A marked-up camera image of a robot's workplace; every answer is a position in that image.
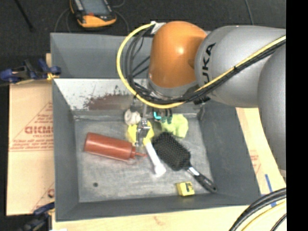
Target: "dark floor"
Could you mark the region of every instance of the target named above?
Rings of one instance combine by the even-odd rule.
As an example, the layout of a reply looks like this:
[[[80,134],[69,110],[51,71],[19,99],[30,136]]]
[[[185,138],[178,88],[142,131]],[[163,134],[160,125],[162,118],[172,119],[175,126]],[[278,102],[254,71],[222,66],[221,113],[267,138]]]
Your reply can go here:
[[[25,58],[36,59],[50,50],[49,33],[54,31],[57,19],[68,8],[68,0],[19,0],[34,32],[29,30],[23,15],[14,0],[0,0],[0,71],[18,66]],[[111,4],[121,0],[110,0]],[[126,0],[117,9],[133,30],[152,20],[159,22],[185,20],[206,31],[226,25],[270,26],[286,28],[286,0]],[[57,30],[68,31],[63,16]],[[85,32],[71,14],[67,23],[72,32]],[[127,29],[120,18],[114,25],[99,33],[126,35]],[[26,221],[25,217],[5,218],[5,181],[7,167],[7,104],[8,91],[0,87],[0,230],[14,230]]]

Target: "hairbrush bristles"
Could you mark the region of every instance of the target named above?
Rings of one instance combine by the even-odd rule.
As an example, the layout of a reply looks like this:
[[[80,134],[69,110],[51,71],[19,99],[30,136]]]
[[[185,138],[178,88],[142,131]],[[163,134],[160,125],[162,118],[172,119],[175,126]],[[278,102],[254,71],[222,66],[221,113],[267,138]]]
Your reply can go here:
[[[168,132],[161,133],[153,142],[157,155],[174,171],[187,169],[191,154]]]

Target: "gray bin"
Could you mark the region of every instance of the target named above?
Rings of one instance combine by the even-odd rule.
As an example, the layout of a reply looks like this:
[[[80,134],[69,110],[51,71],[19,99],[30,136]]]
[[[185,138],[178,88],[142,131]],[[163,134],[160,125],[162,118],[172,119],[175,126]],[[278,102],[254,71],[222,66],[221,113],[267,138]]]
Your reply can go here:
[[[218,193],[204,190],[184,170],[168,168],[155,178],[148,158],[134,164],[83,152],[88,131],[125,139],[123,114],[132,96],[115,67],[123,39],[51,34],[52,65],[63,69],[52,87],[56,220],[248,205],[256,200],[260,192],[235,108],[214,101],[181,105],[174,113],[187,117],[189,130],[180,142],[190,149],[192,164],[215,182]],[[151,41],[145,38],[136,62],[149,55]],[[159,126],[153,124],[158,135]],[[191,181],[196,195],[179,196],[175,183],[182,181]]]

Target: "brush handle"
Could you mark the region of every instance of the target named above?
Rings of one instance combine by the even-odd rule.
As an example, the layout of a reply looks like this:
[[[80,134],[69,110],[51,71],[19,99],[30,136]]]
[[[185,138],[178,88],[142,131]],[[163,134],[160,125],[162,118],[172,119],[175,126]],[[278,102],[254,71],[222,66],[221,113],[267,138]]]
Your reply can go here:
[[[154,171],[157,177],[162,176],[166,172],[165,166],[161,163],[156,151],[151,142],[146,143],[145,145],[146,151],[154,165]]]
[[[217,186],[206,176],[199,173],[194,167],[189,166],[187,169],[189,173],[193,175],[193,177],[201,184],[206,190],[211,193],[217,193]]]

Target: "yellow cable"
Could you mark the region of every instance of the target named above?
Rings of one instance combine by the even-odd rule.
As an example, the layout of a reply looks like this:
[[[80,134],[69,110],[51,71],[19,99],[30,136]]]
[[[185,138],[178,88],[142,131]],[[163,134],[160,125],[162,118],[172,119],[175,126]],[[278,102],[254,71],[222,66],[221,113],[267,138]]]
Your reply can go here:
[[[259,214],[258,216],[256,216],[254,219],[252,219],[243,229],[242,231],[247,231],[249,230],[249,228],[251,228],[251,226],[256,222],[256,221],[259,221],[261,218],[263,218],[265,215],[270,215],[272,214],[273,212],[276,212],[276,211],[279,211],[279,210],[282,210],[284,208],[286,208],[286,204],[287,204],[287,201],[283,201],[281,202],[280,204],[277,204],[276,206],[262,212],[261,214]]]
[[[116,56],[116,69],[117,72],[120,76],[120,79],[122,80],[123,84],[126,86],[126,88],[134,95],[136,96],[141,102],[145,103],[148,106],[154,107],[154,108],[158,108],[158,109],[169,109],[169,108],[174,108],[176,106],[179,106],[181,104],[183,104],[184,102],[180,102],[180,103],[171,103],[171,104],[155,104],[152,103],[150,101],[145,100],[144,98],[142,98],[130,85],[129,83],[126,81],[125,77],[122,74],[121,71],[121,64],[120,64],[120,59],[121,59],[121,54],[123,51],[124,46],[126,45],[126,43],[130,40],[131,37],[133,37],[135,34],[137,34],[138,32],[154,25],[155,22],[150,23],[150,24],[146,24],[143,26],[138,27],[137,29],[135,29],[134,31],[132,31],[122,42],[122,44],[120,45],[120,48],[118,50],[117,56]]]
[[[228,73],[230,73],[232,70],[234,70],[235,68],[238,68],[240,65],[247,63],[248,61],[250,61],[251,59],[253,59],[255,56],[258,56],[259,54],[265,52],[266,50],[268,50],[270,47],[273,47],[275,44],[278,44],[282,41],[284,41],[286,39],[286,36],[282,36],[281,38],[269,43],[268,45],[264,46],[263,48],[261,48],[260,50],[256,51],[255,53],[251,54],[250,56],[248,56],[246,59],[242,60],[241,62],[239,62],[236,66],[229,68],[227,71],[225,71],[224,73],[222,73],[221,75],[217,76],[216,78],[212,79],[211,81],[207,82],[205,85],[203,85],[202,87],[200,87],[199,89],[197,89],[196,91],[199,91],[203,88],[208,87],[209,85],[213,84],[214,82],[216,82],[217,80],[220,80],[221,78],[223,78],[225,75],[227,75]]]
[[[119,50],[117,52],[117,56],[116,56],[116,69],[117,72],[120,76],[120,79],[122,80],[123,84],[126,86],[126,88],[135,96],[137,97],[141,102],[145,103],[148,106],[151,106],[153,108],[158,108],[158,109],[170,109],[170,108],[174,108],[177,107],[185,102],[177,102],[177,103],[171,103],[171,104],[156,104],[156,103],[152,103],[146,99],[144,99],[143,97],[141,97],[130,85],[129,83],[126,81],[125,77],[123,76],[122,70],[121,70],[121,63],[120,63],[120,59],[121,59],[121,54],[122,51],[124,49],[124,46],[126,45],[126,43],[138,32],[154,25],[156,22],[152,22],[149,24],[145,24],[143,26],[138,27],[137,29],[135,29],[134,31],[132,31],[122,42],[122,44],[119,47]],[[213,80],[209,81],[208,83],[206,83],[205,85],[203,85],[202,87],[200,87],[199,89],[197,89],[196,91],[199,91],[203,88],[208,87],[209,85],[213,84],[214,82],[218,81],[219,79],[223,78],[225,75],[227,75],[228,73],[230,73],[232,70],[234,70],[234,68],[239,67],[242,64],[245,64],[246,62],[250,61],[251,59],[253,59],[255,56],[265,52],[266,50],[268,50],[270,47],[274,46],[275,44],[282,42],[283,40],[286,39],[286,36],[282,36],[281,38],[269,43],[268,45],[264,46],[263,48],[261,48],[260,50],[256,51],[255,53],[251,54],[249,57],[247,57],[246,59],[242,60],[241,62],[239,62],[235,67],[232,67],[230,69],[228,69],[227,71],[225,71],[224,73],[222,73],[221,75],[219,75],[218,77],[214,78]]]

